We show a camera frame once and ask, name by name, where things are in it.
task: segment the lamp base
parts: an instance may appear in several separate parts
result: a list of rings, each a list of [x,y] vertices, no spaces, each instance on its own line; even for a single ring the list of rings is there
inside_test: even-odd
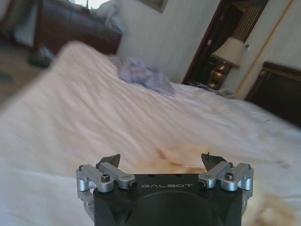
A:
[[[219,90],[231,68],[231,65],[227,64],[226,61],[220,61],[211,71],[208,86],[212,89]]]

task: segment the window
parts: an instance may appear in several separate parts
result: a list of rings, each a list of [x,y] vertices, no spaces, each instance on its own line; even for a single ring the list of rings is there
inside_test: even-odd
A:
[[[69,0],[69,2],[73,2],[78,5],[86,6],[89,8],[99,8],[99,6],[109,0]]]

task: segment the wall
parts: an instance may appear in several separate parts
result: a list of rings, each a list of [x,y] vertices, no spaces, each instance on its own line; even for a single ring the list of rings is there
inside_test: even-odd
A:
[[[289,4],[289,0],[269,0],[265,10],[259,18],[256,26],[246,41],[250,44],[249,50],[244,54],[242,65],[239,69],[232,69],[229,73],[223,88],[228,88],[232,92],[237,92],[244,77],[256,60],[263,45],[276,26],[281,15]],[[250,75],[244,86],[237,94],[238,98],[244,99],[252,88],[257,76],[262,68],[264,61],[272,61],[292,67],[300,67],[301,44],[298,39],[301,39],[301,1],[297,1],[296,6],[285,18],[284,23],[280,27],[275,37],[271,40],[271,44],[266,49],[263,57],[256,65],[255,70]]]
[[[0,0],[0,21],[4,18],[10,0]]]
[[[38,13],[38,5],[35,5],[34,7],[31,8],[31,12],[27,17],[25,23],[16,28],[15,30],[16,41],[26,46],[33,47],[35,27],[37,23],[37,13]]]
[[[169,0],[161,14],[137,0],[124,1],[123,20],[129,30],[118,55],[156,65],[171,81],[182,82],[218,4]]]

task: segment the doorway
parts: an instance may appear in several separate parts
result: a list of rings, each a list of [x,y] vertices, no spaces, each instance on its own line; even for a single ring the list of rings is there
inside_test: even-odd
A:
[[[212,57],[228,37],[245,42],[268,0],[221,0],[183,84],[207,85],[219,60]]]

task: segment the bolt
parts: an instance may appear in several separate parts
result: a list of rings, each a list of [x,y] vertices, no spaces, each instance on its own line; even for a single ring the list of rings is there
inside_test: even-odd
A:
[[[225,173],[225,179],[226,180],[234,180],[234,174],[233,173]]]
[[[131,180],[129,183],[128,183],[128,189],[129,190],[134,190],[138,187],[138,183],[135,181],[135,180]]]
[[[199,180],[197,183],[198,187],[200,190],[205,190],[207,189],[207,182],[204,180]]]
[[[101,181],[102,182],[109,182],[111,179],[110,175],[109,174],[102,174],[101,176]]]

